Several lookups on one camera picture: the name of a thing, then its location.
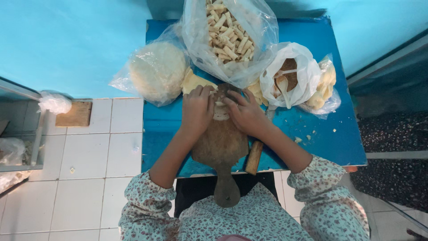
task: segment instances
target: plastic bag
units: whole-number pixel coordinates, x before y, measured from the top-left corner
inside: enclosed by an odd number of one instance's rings
[[[67,113],[71,110],[71,100],[60,94],[42,91],[39,106],[42,111],[49,110],[54,114]]]
[[[0,138],[0,163],[8,166],[22,165],[25,144],[18,138]]]
[[[2,172],[0,174],[0,193],[22,182],[25,178],[29,177],[32,172],[33,171]]]
[[[136,50],[109,85],[141,95],[157,107],[168,105],[181,93],[180,85],[189,62],[179,21]]]
[[[278,22],[264,0],[223,0],[223,4],[256,44],[252,61],[223,62],[208,46],[206,5],[203,0],[186,0],[183,40],[193,63],[200,69],[238,88],[248,87],[273,61],[278,43]]]
[[[311,51],[305,46],[294,42],[282,42],[278,44],[277,48],[275,60],[269,65],[266,72],[260,75],[260,88],[263,97],[269,101],[269,109],[277,107],[290,109],[294,105],[307,101],[315,93],[321,71]],[[296,60],[298,83],[291,91],[275,98],[273,96],[273,85],[275,85],[273,77],[287,58]]]
[[[328,54],[318,65],[321,70],[321,77],[317,90],[308,101],[300,104],[299,107],[321,119],[326,119],[326,115],[339,108],[342,101],[339,93],[333,87],[336,83],[336,70],[332,62],[332,55]]]
[[[340,99],[339,93],[335,88],[333,88],[332,96],[328,98],[328,100],[324,103],[323,107],[319,108],[318,110],[312,109],[310,106],[305,105],[305,103],[300,104],[299,108],[314,115],[322,115],[335,112],[336,109],[340,107],[341,103],[342,100]]]

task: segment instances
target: floral sleeve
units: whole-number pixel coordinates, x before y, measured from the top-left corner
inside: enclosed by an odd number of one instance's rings
[[[121,240],[174,240],[179,221],[169,217],[170,200],[175,199],[173,188],[154,184],[149,172],[132,178],[125,189],[128,203],[119,221]]]
[[[331,161],[313,156],[287,182],[295,198],[305,202],[301,225],[315,240],[369,240],[369,225],[363,207],[346,187],[337,186],[345,170]]]

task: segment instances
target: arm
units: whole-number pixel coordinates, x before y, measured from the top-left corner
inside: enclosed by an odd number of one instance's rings
[[[237,99],[238,105],[229,98],[222,100],[223,103],[229,106],[229,115],[236,127],[268,145],[283,160],[292,173],[304,170],[311,162],[312,155],[268,120],[251,91],[242,90],[242,92],[248,96],[249,102],[234,91],[228,93]]]
[[[346,187],[337,186],[344,169],[303,150],[265,117],[250,91],[243,92],[249,101],[230,92],[238,105],[223,102],[236,127],[267,144],[291,170],[287,182],[296,189],[296,200],[305,202],[300,220],[306,231],[315,240],[368,240],[364,209]]]
[[[167,148],[148,171],[132,178],[125,190],[128,203],[119,221],[121,240],[172,240],[179,220],[169,217],[172,188],[181,163],[214,115],[213,87],[198,86],[183,96],[182,121]]]
[[[207,130],[214,116],[212,86],[198,85],[183,95],[180,129],[149,171],[150,179],[163,188],[171,188],[186,155]]]

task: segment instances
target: hand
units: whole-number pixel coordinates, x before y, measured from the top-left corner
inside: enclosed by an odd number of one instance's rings
[[[223,98],[222,102],[228,105],[229,116],[240,131],[261,140],[268,130],[275,126],[265,116],[251,91],[243,89],[242,92],[248,96],[249,102],[242,95],[230,90],[228,94],[236,98],[238,105],[227,97]]]
[[[180,129],[198,139],[208,128],[214,116],[212,86],[198,85],[189,94],[183,95],[183,109]]]

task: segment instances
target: person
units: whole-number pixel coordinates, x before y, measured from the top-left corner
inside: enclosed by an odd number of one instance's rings
[[[344,169],[309,154],[287,137],[265,117],[248,90],[242,90],[247,98],[228,92],[237,104],[227,97],[222,102],[240,131],[264,142],[291,170],[287,182],[296,189],[296,200],[305,202],[301,225],[261,183],[232,208],[221,208],[208,196],[179,218],[170,217],[178,169],[213,118],[212,90],[198,86],[183,95],[179,130],[152,168],[128,184],[128,203],[119,221],[122,240],[369,240],[364,209],[346,187],[337,185]]]

